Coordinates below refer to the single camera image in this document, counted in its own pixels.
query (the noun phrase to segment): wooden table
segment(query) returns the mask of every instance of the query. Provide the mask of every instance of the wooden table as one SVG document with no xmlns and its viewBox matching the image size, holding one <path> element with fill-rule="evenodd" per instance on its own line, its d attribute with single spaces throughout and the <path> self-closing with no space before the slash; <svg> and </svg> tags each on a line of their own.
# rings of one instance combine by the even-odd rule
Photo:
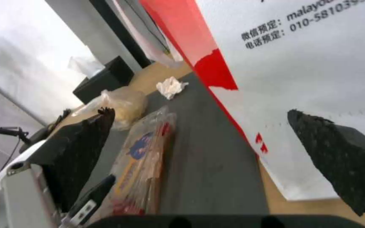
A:
<svg viewBox="0 0 365 228">
<path fill-rule="evenodd" d="M 159 63 L 154 63 L 138 72 L 133 77 L 129 86 L 135 90 L 142 91 L 145 94 L 150 94 L 156 91 L 157 82 L 162 82 L 164 79 L 171 76 L 178 79 L 190 72 L 191 68 L 187 64 L 183 64 L 179 68 L 173 69 L 167 68 Z M 67 124 L 79 122 L 87 117 L 88 116 L 66 118 L 57 129 Z M 358 217 L 341 199 L 288 202 L 278 191 L 270 176 L 260 163 L 259 168 L 265 188 L 268 208 L 271 214 L 337 215 L 365 225 L 365 215 Z"/>
</svg>

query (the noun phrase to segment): plastic bag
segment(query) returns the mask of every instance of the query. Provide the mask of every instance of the plastic bag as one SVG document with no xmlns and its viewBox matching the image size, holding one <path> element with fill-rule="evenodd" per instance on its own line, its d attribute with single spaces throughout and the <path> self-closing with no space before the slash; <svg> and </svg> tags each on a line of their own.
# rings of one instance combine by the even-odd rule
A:
<svg viewBox="0 0 365 228">
<path fill-rule="evenodd" d="M 174 59 L 170 58 L 168 55 L 163 53 L 163 51 L 159 49 L 158 46 L 154 45 L 141 33 L 141 31 L 139 31 L 135 27 L 136 23 L 132 23 L 132 21 L 126 15 L 125 11 L 120 7 L 119 1 L 118 0 L 112 0 L 112 1 L 119 12 L 119 16 L 123 19 L 123 22 L 125 23 L 126 27 L 128 27 L 129 32 L 132 34 L 136 43 L 139 44 L 140 48 L 142 49 L 143 53 L 146 55 L 148 59 L 159 62 L 167 67 L 177 68 L 181 66 L 181 64 L 183 63 L 182 60 L 174 61 Z"/>
<path fill-rule="evenodd" d="M 84 49 L 77 56 L 70 58 L 68 68 L 80 72 L 91 79 L 105 69 L 105 66 L 94 56 L 88 46 L 84 46 Z"/>
<path fill-rule="evenodd" d="M 116 183 L 90 223 L 110 215 L 156 213 L 163 153 L 175 124 L 176 115 L 162 107 L 133 125 L 111 169 Z"/>
<path fill-rule="evenodd" d="M 145 112 L 147 98 L 143 92 L 135 91 L 128 86 L 121 87 L 114 91 L 104 90 L 99 97 L 91 100 L 87 105 L 75 111 L 71 116 L 96 112 L 101 107 L 113 108 L 115 110 L 115 121 L 113 129 L 127 130 Z"/>
</svg>

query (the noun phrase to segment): black box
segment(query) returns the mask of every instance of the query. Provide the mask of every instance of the black box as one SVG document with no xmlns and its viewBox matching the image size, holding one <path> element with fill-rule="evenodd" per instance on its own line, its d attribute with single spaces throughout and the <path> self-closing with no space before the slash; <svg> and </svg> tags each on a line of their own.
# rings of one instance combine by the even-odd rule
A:
<svg viewBox="0 0 365 228">
<path fill-rule="evenodd" d="M 129 85 L 132 80 L 133 71 L 118 56 L 114 60 L 105 64 L 105 69 L 91 79 L 85 78 L 80 85 L 75 88 L 73 94 L 84 104 L 87 104 L 101 94 L 101 91 L 113 91 L 122 86 Z"/>
</svg>

